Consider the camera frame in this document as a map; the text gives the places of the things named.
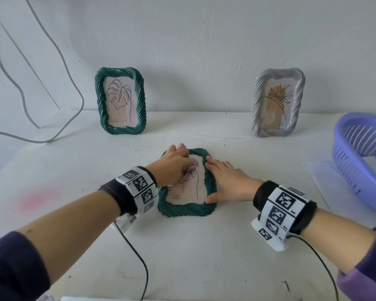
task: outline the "picture frame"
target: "picture frame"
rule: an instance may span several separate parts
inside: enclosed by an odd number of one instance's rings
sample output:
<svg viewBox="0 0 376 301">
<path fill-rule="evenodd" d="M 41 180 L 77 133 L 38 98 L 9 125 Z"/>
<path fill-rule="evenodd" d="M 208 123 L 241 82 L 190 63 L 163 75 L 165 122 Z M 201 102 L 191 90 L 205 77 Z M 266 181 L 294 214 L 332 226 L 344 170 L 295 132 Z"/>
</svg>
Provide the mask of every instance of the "picture frame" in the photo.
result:
<svg viewBox="0 0 376 301">
<path fill-rule="evenodd" d="M 210 156 L 210 154 L 202 148 L 196 149 L 189 149 L 189 154 L 198 155 L 202 157 L 202 165 L 205 166 L 206 163 L 206 156 Z M 216 179 L 213 174 L 205 168 L 205 187 L 206 187 L 206 194 L 207 196 L 211 195 L 212 193 L 217 192 L 216 187 Z M 166 201 L 167 194 L 169 188 L 168 187 L 160 187 L 158 188 L 158 209 L 159 211 L 167 217 L 176 217 L 176 216 L 208 216 L 210 215 L 216 208 L 216 203 L 212 204 L 197 204 L 197 203 L 188 203 L 185 205 L 175 205 L 168 201 Z"/>
<path fill-rule="evenodd" d="M 140 134 L 146 126 L 144 79 L 133 68 L 102 67 L 95 76 L 100 124 L 110 134 Z"/>
<path fill-rule="evenodd" d="M 256 79 L 251 130 L 256 137 L 287 136 L 294 131 L 305 75 L 298 68 L 267 69 Z"/>
</svg>

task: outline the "person's left hand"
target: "person's left hand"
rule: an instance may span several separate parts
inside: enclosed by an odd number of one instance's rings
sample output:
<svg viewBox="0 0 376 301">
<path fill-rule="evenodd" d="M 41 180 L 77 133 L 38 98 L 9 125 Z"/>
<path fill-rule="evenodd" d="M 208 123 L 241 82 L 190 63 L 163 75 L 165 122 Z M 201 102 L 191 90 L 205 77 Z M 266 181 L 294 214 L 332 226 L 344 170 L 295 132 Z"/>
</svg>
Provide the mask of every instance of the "person's left hand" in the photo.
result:
<svg viewBox="0 0 376 301">
<path fill-rule="evenodd" d="M 177 150 L 171 145 L 160 159 L 146 166 L 146 169 L 155 177 L 157 187 L 164 187 L 178 181 L 182 170 L 193 164 L 194 161 L 189 159 L 188 149 Z"/>
</svg>

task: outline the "forearm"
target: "forearm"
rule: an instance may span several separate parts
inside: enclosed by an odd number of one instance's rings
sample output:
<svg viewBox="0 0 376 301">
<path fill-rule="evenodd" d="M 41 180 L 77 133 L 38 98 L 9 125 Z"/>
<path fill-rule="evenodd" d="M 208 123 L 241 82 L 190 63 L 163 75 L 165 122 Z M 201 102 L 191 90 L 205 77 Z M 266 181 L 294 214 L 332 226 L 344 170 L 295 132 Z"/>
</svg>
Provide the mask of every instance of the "forearm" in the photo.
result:
<svg viewBox="0 0 376 301">
<path fill-rule="evenodd" d="M 120 215 L 108 193 L 96 191 L 20 228 L 40 253 L 56 282 Z"/>
<path fill-rule="evenodd" d="M 344 273 L 365 257 L 376 239 L 374 230 L 322 209 L 301 235 Z"/>
</svg>

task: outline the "white circle on print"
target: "white circle on print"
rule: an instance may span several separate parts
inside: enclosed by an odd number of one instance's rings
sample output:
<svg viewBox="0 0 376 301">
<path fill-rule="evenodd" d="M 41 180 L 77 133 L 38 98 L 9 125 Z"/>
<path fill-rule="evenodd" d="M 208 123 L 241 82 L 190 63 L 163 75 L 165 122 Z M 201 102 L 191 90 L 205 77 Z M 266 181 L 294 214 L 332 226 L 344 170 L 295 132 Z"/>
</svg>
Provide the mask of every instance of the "white circle on print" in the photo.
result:
<svg viewBox="0 0 376 301">
<path fill-rule="evenodd" d="M 276 119 L 276 114 L 273 111 L 266 111 L 264 114 L 262 114 L 262 117 L 264 124 L 270 125 Z"/>
</svg>

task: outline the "wristband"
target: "wristband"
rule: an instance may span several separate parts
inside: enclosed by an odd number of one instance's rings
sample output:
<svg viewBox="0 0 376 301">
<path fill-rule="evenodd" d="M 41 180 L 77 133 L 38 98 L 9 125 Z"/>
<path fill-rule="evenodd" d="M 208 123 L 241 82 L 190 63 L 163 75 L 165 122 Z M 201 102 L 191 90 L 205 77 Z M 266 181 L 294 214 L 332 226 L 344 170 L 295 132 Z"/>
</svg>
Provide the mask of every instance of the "wristband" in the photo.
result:
<svg viewBox="0 0 376 301">
<path fill-rule="evenodd" d="M 317 205 L 294 188 L 267 181 L 255 194 L 253 205 L 261 212 L 252 227 L 276 251 L 285 249 L 288 232 L 301 234 L 309 225 Z"/>
<path fill-rule="evenodd" d="M 144 167 L 135 167 L 99 188 L 117 202 L 121 216 L 125 213 L 141 216 L 157 200 L 155 177 Z"/>
</svg>

